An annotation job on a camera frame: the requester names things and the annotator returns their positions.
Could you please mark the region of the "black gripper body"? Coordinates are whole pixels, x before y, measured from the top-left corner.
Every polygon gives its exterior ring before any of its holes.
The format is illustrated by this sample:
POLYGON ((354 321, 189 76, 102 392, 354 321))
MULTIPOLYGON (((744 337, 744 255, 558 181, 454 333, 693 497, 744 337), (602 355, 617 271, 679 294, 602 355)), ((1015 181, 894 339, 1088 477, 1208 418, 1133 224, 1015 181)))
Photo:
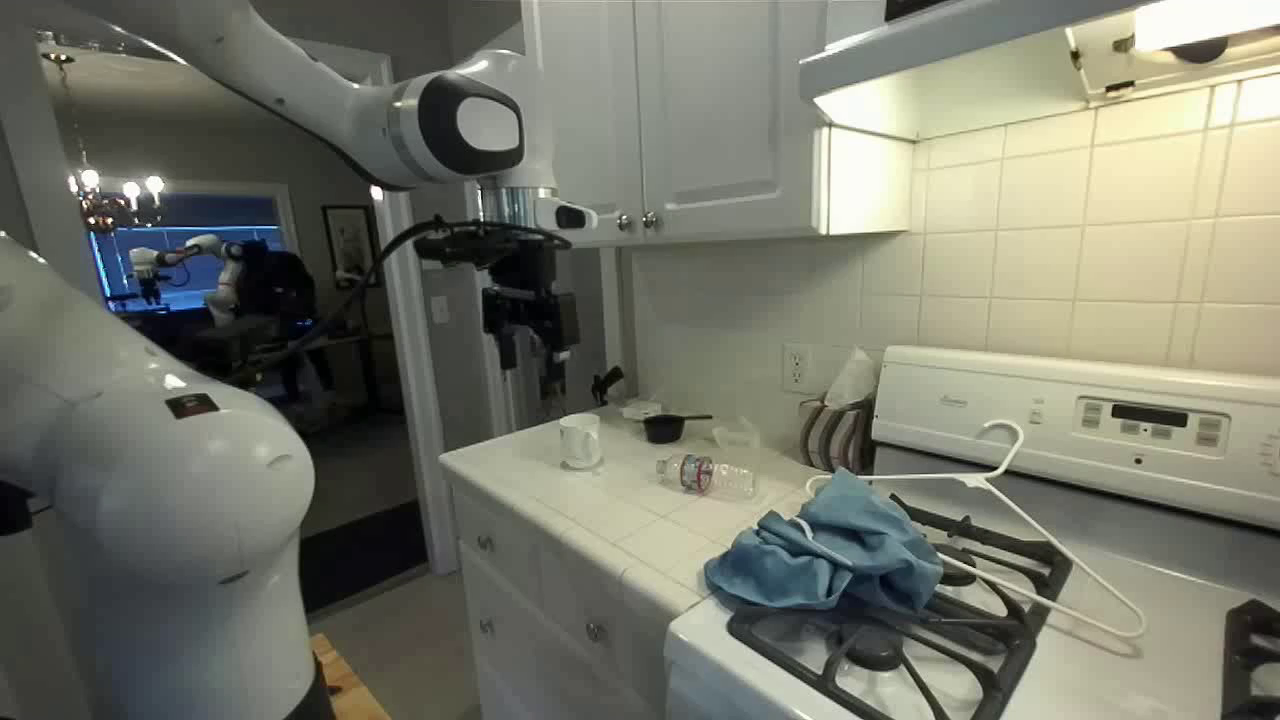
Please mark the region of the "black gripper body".
POLYGON ((547 366, 563 366, 579 339, 574 297, 554 289, 554 246, 520 242, 489 267, 484 333, 496 339, 500 366, 516 366, 516 333, 538 339, 547 366))

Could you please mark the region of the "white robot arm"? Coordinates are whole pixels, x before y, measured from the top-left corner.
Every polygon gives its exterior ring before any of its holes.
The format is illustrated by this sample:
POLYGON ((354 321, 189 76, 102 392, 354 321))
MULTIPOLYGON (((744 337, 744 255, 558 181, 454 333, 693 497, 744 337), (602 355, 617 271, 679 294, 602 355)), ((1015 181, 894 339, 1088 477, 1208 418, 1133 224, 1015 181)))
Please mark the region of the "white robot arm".
MULTIPOLYGON (((382 188, 470 186, 444 266, 558 248, 538 70, 480 48, 354 83, 252 0, 72 0, 299 123, 382 188)), ((25 246, 0 248, 0 480, 65 524, 95 720, 332 720, 299 588, 315 465, 267 402, 174 361, 25 246)))

